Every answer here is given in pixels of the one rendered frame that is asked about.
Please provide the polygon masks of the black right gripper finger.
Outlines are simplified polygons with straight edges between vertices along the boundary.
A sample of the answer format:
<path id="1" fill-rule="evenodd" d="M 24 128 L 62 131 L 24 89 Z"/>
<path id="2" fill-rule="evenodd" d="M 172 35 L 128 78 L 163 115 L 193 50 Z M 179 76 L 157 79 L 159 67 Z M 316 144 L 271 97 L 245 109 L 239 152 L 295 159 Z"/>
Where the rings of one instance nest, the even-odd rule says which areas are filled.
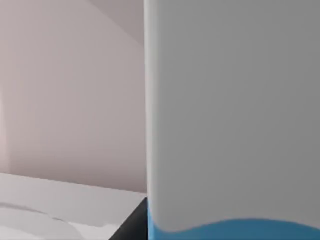
<path id="1" fill-rule="evenodd" d="M 108 240 L 148 240 L 148 202 L 145 197 Z"/>

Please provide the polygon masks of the white and blue bottle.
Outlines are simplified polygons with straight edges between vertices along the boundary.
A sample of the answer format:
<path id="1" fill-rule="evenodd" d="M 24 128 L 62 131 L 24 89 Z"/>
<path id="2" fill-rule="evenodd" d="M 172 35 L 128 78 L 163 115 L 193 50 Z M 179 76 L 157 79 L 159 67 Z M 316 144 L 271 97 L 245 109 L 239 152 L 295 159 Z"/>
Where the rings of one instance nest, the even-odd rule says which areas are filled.
<path id="1" fill-rule="evenodd" d="M 320 240 L 320 0 L 144 0 L 148 240 Z"/>

